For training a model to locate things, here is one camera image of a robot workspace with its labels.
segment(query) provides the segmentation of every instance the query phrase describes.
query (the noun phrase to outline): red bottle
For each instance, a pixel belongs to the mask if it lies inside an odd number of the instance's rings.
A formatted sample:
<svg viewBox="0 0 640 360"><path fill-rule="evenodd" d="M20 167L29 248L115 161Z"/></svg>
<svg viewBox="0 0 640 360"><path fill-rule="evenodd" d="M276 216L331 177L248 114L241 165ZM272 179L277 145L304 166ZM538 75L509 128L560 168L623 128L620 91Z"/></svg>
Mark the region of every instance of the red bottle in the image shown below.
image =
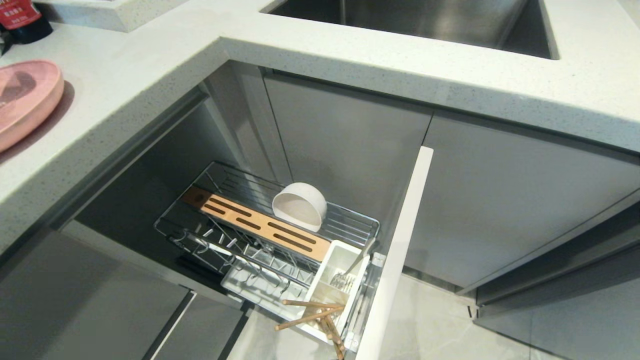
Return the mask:
<svg viewBox="0 0 640 360"><path fill-rule="evenodd" d="M53 29L31 0L0 0L0 24L23 44L38 41Z"/></svg>

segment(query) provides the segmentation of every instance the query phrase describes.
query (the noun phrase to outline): drawer front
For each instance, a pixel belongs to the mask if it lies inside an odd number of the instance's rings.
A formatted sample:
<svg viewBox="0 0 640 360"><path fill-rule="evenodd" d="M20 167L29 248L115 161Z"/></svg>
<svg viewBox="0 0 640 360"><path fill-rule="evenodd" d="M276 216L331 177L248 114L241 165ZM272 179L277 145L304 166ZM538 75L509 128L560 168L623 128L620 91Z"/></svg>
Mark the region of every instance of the drawer front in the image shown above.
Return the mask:
<svg viewBox="0 0 640 360"><path fill-rule="evenodd" d="M380 354L432 157L433 149L420 147L362 341L358 347L357 360L375 360Z"/></svg>

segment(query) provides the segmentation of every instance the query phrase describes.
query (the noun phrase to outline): bottle label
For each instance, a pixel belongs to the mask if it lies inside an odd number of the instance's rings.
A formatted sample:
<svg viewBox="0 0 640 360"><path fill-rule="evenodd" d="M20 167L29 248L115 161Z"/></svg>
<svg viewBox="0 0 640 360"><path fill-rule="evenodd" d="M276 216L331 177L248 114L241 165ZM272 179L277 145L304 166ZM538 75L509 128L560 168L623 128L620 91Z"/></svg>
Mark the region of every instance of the bottle label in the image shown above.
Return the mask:
<svg viewBox="0 0 640 360"><path fill-rule="evenodd" d="M41 17L31 0L0 0L0 24L7 30L29 25Z"/></svg>

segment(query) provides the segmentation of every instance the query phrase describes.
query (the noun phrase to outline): wooden board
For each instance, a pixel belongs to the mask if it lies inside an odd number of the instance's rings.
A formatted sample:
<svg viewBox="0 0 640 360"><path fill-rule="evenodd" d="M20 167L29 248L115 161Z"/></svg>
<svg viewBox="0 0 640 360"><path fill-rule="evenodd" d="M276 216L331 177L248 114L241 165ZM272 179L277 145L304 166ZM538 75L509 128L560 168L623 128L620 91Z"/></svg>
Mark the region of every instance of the wooden board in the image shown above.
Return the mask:
<svg viewBox="0 0 640 360"><path fill-rule="evenodd" d="M187 190L181 200L204 213L308 258L322 261L329 249L329 242L317 235L195 186Z"/></svg>

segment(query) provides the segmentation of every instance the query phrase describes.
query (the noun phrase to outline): white bowl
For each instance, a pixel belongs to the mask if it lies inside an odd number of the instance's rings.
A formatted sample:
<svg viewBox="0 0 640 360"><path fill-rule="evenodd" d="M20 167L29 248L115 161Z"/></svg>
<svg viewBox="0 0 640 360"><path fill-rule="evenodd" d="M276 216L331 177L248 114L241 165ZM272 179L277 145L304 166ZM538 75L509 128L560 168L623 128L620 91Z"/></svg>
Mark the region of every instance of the white bowl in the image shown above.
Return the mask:
<svg viewBox="0 0 640 360"><path fill-rule="evenodd" d="M273 214L292 224L316 232L326 215L326 200L322 193L307 183L285 187L271 202Z"/></svg>

